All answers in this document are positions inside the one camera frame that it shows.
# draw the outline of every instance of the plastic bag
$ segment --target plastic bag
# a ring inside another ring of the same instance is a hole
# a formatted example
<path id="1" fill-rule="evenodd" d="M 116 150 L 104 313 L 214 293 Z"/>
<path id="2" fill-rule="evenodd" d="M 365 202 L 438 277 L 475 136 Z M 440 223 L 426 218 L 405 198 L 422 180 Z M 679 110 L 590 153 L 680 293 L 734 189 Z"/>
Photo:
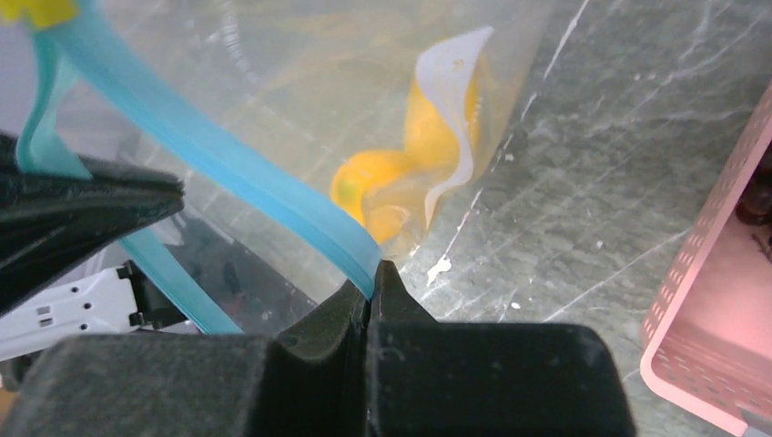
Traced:
<path id="1" fill-rule="evenodd" d="M 487 167 L 551 13 L 526 0 L 77 5 L 36 38 L 141 127 L 117 158 L 184 178 L 188 205 L 316 301 L 341 272 L 371 292 L 373 245 L 412 250 Z M 72 149 L 98 128 L 72 109 L 89 92 L 61 109 Z M 173 282 L 159 287 L 179 294 Z"/>

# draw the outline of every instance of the yellow object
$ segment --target yellow object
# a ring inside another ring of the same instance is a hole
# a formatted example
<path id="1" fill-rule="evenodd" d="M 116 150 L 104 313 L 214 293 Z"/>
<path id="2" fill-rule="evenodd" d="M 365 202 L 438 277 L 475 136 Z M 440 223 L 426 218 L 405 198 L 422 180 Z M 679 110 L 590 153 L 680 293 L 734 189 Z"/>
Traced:
<path id="1" fill-rule="evenodd" d="M 480 139 L 478 120 L 477 74 L 466 89 L 464 118 L 467 123 L 467 138 L 474 153 Z M 408 94 L 408 108 L 405 115 L 404 147 L 419 165 L 427 169 L 448 168 L 453 171 L 458 165 L 459 143 L 448 125 L 442 120 L 434 105 L 426 99 L 415 77 Z"/>
<path id="2" fill-rule="evenodd" d="M 382 208 L 372 217 L 372 211 L 363 210 L 365 197 L 417 168 L 415 161 L 400 150 L 361 151 L 338 168 L 332 179 L 330 199 L 367 229 L 376 242 L 384 243 L 400 233 L 401 215 L 394 209 Z"/>
<path id="3" fill-rule="evenodd" d="M 0 16 L 13 23 L 27 17 L 34 29 L 62 24 L 78 14 L 75 0 L 0 0 Z"/>

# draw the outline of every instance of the pink plastic basket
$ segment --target pink plastic basket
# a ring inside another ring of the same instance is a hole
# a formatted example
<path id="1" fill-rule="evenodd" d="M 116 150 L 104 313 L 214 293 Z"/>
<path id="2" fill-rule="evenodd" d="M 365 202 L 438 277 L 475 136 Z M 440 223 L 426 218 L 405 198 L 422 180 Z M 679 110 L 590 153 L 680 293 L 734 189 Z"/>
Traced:
<path id="1" fill-rule="evenodd" d="M 772 141 L 772 86 L 762 96 L 684 242 L 642 329 L 652 391 L 742 436 L 772 421 L 772 230 L 734 208 Z"/>

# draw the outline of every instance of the marble countertop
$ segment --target marble countertop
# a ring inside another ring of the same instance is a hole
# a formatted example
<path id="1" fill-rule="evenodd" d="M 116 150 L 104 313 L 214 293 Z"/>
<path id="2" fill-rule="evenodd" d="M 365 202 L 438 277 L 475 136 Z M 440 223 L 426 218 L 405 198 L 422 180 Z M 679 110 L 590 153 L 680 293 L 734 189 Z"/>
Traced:
<path id="1" fill-rule="evenodd" d="M 640 435 L 724 435 L 644 385 L 639 330 L 772 77 L 769 35 L 757 0 L 559 1 L 511 135 L 402 269 L 409 290 L 440 320 L 590 326 Z"/>

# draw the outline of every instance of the yellow zipper slider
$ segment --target yellow zipper slider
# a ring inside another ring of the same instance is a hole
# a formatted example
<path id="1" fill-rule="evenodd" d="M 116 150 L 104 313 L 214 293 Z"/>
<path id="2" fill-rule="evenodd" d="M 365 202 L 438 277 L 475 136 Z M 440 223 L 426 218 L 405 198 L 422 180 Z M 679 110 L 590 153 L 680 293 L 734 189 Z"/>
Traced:
<path id="1" fill-rule="evenodd" d="M 6 24 L 25 17 L 35 30 L 62 24 L 77 14 L 75 0 L 0 0 L 0 17 Z"/>

